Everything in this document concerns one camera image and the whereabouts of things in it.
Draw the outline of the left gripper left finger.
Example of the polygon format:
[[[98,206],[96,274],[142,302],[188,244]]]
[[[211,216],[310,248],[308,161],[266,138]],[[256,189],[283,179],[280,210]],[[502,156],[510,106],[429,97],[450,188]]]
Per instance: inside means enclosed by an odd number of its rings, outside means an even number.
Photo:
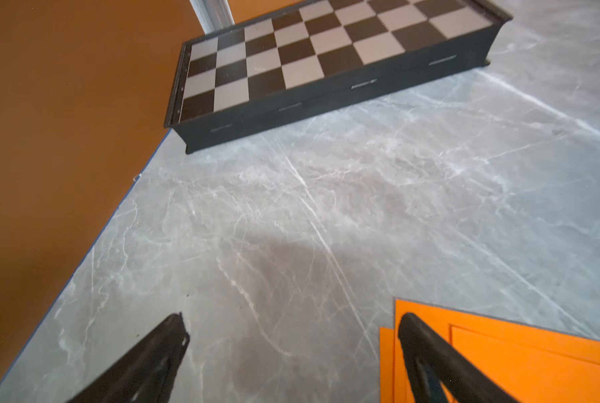
[[[189,345],[182,314],[172,313],[71,402],[168,402]]]

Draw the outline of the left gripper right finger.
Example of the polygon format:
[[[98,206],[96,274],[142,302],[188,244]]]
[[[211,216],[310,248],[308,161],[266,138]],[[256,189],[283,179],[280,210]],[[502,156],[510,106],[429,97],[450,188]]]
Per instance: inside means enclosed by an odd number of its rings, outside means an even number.
[[[416,402],[514,402],[414,313],[402,316],[398,339]]]

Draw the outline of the orange paper front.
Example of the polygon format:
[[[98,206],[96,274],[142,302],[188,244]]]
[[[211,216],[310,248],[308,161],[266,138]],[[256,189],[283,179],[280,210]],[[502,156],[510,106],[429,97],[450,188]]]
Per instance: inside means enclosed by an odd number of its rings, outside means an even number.
[[[379,328],[380,403],[394,402],[394,330]]]

